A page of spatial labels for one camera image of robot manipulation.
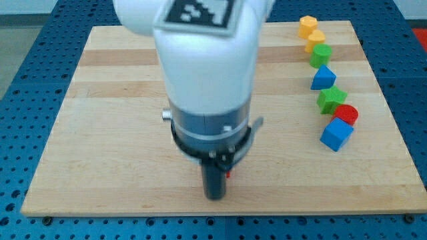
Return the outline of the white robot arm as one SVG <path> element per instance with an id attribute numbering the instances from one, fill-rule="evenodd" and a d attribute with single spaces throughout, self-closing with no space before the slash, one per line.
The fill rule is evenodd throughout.
<path id="1" fill-rule="evenodd" d="M 230 167 L 249 151 L 262 119 L 250 101 L 262 25 L 272 0 L 113 0 L 120 23 L 152 36 L 173 138 L 189 157 Z"/>

